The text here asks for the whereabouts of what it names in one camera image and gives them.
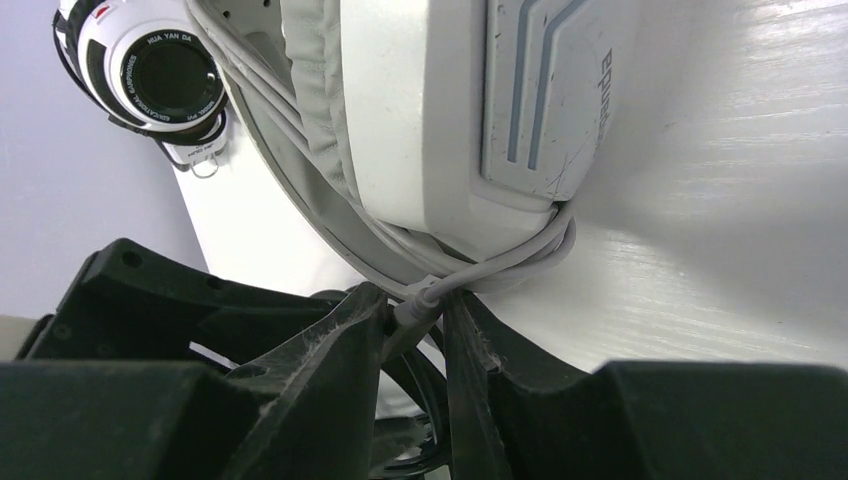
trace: cable connector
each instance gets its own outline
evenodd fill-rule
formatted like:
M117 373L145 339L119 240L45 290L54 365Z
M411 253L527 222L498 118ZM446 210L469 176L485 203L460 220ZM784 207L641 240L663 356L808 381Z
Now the cable connector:
M421 294L395 307L395 331L383 343L383 361L415 348L441 315L441 302L427 302Z

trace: white painted surface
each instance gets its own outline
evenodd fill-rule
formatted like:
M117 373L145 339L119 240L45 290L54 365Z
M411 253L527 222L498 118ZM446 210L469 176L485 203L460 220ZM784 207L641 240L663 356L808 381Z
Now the white painted surface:
M574 365L848 367L848 0L645 0L634 75L557 269L487 304ZM357 276L247 146L180 177L212 272L295 292Z

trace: ear pad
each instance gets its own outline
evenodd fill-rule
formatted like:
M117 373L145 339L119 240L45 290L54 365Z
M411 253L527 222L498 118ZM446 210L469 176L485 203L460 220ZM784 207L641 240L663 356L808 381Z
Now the ear pad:
M280 2L286 56L312 162L348 201L359 203L342 88L339 0Z

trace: black cable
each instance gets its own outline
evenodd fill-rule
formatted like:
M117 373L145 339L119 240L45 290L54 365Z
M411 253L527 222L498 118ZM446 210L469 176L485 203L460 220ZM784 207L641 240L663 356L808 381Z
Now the black cable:
M375 480L415 480L448 464L451 458L447 399L439 399L436 395L433 378L427 373L426 368L427 364L432 366L432 363L418 349L404 353L401 359L409 370L417 390L421 393L422 407L429 419L433 438L422 446L419 455L405 460L396 460L383 467L377 476L372 477Z
M71 80L74 81L74 84L77 86L77 88L79 88L80 91L84 93L86 97L91 99L91 101L94 102L95 105L100 107L102 110L103 106L100 105L100 102L98 102L97 99L94 98L94 95L92 95L91 92L88 91L88 88L85 87L85 84L82 83L82 80L80 80L80 78L77 76L74 67L71 66L70 62L68 62L68 58L67 56L65 56L65 48L62 46L62 42L59 41L59 37L56 35L56 32L58 31L60 25L64 24L64 20L65 19L62 18L61 12L59 12L59 10L56 10L56 14L53 15L53 45L56 46L56 55L59 56L59 60L62 62L62 66L65 67L65 73L67 73L68 76L71 77Z

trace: white wall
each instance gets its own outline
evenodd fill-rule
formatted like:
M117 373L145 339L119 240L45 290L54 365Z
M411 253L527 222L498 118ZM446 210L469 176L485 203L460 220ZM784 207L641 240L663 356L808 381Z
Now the white wall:
M0 0L0 313L55 309L80 264L118 237L205 268L167 160L66 77L48 0Z
M848 368L848 0L644 0L559 267L486 298L551 353Z

